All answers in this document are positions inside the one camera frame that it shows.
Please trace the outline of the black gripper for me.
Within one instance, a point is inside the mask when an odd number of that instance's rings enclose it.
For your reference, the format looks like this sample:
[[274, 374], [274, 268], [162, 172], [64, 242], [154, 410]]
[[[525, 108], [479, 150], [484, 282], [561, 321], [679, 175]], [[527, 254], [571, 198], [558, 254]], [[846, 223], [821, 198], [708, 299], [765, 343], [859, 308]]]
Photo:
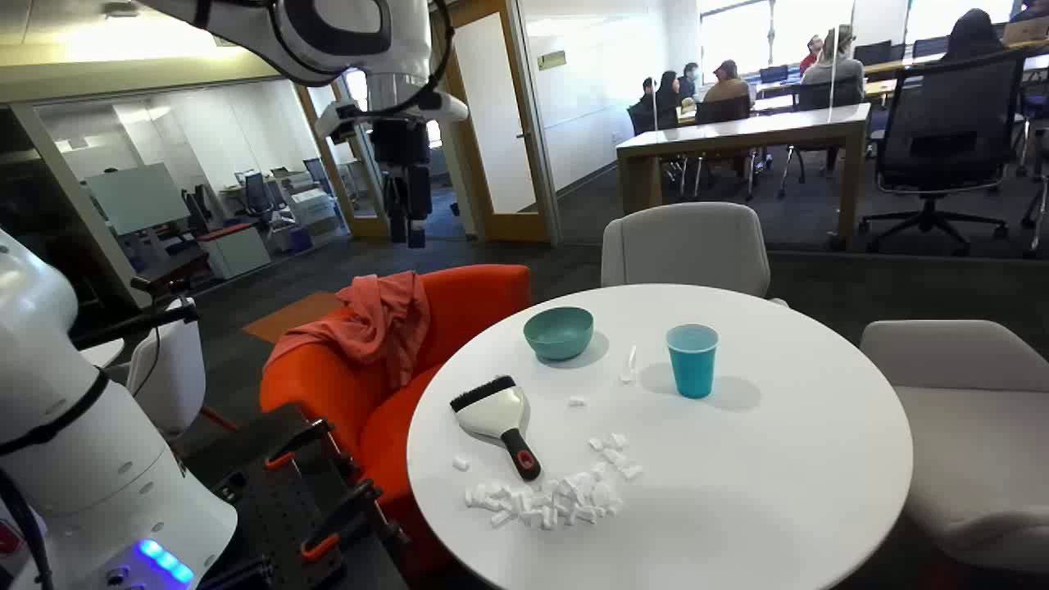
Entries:
[[425, 242], [430, 198], [430, 142], [419, 120], [376, 120], [374, 157], [385, 166], [385, 210], [389, 240], [406, 246]]

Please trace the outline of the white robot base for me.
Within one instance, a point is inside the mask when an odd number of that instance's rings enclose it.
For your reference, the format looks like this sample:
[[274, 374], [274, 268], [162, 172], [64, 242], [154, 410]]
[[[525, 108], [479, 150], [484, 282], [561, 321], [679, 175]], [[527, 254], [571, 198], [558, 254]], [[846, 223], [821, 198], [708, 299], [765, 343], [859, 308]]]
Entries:
[[0, 476], [30, 562], [11, 590], [198, 590], [240, 514], [71, 343], [68, 278], [0, 231]]

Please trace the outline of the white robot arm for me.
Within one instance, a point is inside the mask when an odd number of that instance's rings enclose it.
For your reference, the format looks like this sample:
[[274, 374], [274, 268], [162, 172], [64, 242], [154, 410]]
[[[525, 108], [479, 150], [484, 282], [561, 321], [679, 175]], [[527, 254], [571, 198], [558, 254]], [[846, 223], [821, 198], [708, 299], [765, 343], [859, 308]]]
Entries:
[[359, 68], [366, 103], [336, 100], [319, 115], [327, 142], [372, 128], [385, 172], [389, 240], [419, 249], [434, 212], [425, 124], [466, 120], [469, 105], [443, 87], [454, 57], [450, 0], [144, 0], [208, 28], [298, 84], [332, 84]]

